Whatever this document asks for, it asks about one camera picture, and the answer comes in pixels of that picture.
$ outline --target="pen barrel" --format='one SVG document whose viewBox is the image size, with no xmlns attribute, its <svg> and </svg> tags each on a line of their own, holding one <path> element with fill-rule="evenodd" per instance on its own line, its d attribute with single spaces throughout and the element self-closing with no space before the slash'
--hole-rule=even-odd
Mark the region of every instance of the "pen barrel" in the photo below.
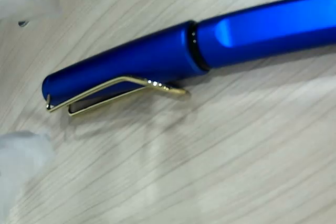
<svg viewBox="0 0 336 224">
<path fill-rule="evenodd" d="M 197 40 L 211 68 L 336 43 L 336 0 L 285 0 L 202 21 Z"/>
<path fill-rule="evenodd" d="M 193 21 L 136 39 L 102 52 L 46 77 L 44 98 L 58 105 L 90 88 L 119 76 L 135 76 L 167 83 L 205 71 L 195 61 L 192 44 Z M 138 88 L 129 82 L 118 83 L 92 97 L 117 94 Z"/>
</svg>

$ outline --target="gold pen clip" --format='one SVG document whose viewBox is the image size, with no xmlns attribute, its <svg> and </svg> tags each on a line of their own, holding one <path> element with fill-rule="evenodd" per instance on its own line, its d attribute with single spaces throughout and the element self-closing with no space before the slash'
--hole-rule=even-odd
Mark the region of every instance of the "gold pen clip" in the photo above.
<svg viewBox="0 0 336 224">
<path fill-rule="evenodd" d="M 109 99 L 106 99 L 106 100 L 103 100 L 101 102 L 89 105 L 89 106 L 87 106 L 83 109 L 77 110 L 77 111 L 72 111 L 71 110 L 71 105 L 75 104 L 76 102 L 81 101 L 84 98 L 86 98 L 86 97 L 88 97 L 88 96 L 90 96 L 94 93 L 97 93 L 98 91 L 101 91 L 105 88 L 111 87 L 111 86 L 116 85 L 116 84 L 121 83 L 121 82 L 132 82 L 132 83 L 141 85 L 142 87 L 138 88 L 138 89 L 128 91 L 128 92 L 125 92 L 125 93 L 122 93 L 122 94 L 118 94 L 118 95 L 113 96 Z M 178 96 L 183 96 L 183 95 L 188 95 L 189 94 L 189 92 L 184 90 L 184 89 L 170 87 L 168 85 L 162 84 L 162 83 L 157 82 L 157 81 L 152 81 L 152 80 L 148 80 L 148 79 L 145 79 L 145 78 L 132 77 L 132 76 L 120 76 L 120 77 L 113 78 L 109 81 L 106 81 L 102 84 L 99 84 L 99 85 L 97 85 L 97 86 L 95 86 L 95 87 L 93 87 L 93 88 L 91 88 L 91 89 L 89 89 L 89 90 L 87 90 L 83 93 L 80 93 L 80 94 L 76 95 L 75 97 L 72 97 L 72 98 L 60 103 L 57 106 L 52 106 L 50 104 L 50 102 L 52 100 L 52 97 L 51 97 L 50 94 L 48 94 L 46 109 L 49 112 L 53 112 L 55 110 L 58 110 L 62 107 L 67 106 L 69 108 L 68 109 L 69 115 L 70 116 L 75 116 L 75 115 L 82 114 L 84 112 L 88 112 L 92 109 L 96 109 L 100 106 L 103 106 L 107 103 L 113 102 L 113 101 L 115 101 L 117 99 L 120 99 L 122 97 L 126 97 L 128 95 L 137 93 L 137 92 L 142 91 L 144 89 L 154 89 L 154 90 L 158 90 L 158 91 L 161 91 L 161 92 L 170 93 L 170 94 L 174 94 L 174 95 L 178 95 Z"/>
</svg>

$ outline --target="blue pen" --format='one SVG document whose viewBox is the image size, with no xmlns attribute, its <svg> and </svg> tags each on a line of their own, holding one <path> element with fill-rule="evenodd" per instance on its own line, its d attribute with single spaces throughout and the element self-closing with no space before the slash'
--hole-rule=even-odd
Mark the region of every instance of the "blue pen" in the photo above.
<svg viewBox="0 0 336 224">
<path fill-rule="evenodd" d="M 284 0 L 201 21 L 188 21 L 117 46 L 47 76 L 47 109 L 107 99 L 145 88 L 178 95 L 166 83 L 240 62 L 336 43 L 336 0 Z"/>
</svg>

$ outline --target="wooden table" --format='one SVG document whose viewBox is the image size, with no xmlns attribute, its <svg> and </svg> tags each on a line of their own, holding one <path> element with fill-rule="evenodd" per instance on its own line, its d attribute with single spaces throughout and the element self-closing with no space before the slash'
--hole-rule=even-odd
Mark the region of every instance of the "wooden table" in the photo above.
<svg viewBox="0 0 336 224">
<path fill-rule="evenodd" d="M 61 0 L 0 23 L 0 127 L 49 132 L 56 159 L 9 224 L 335 223 L 336 47 L 263 59 L 78 118 L 49 114 L 51 72 L 179 22 L 275 0 Z"/>
</svg>

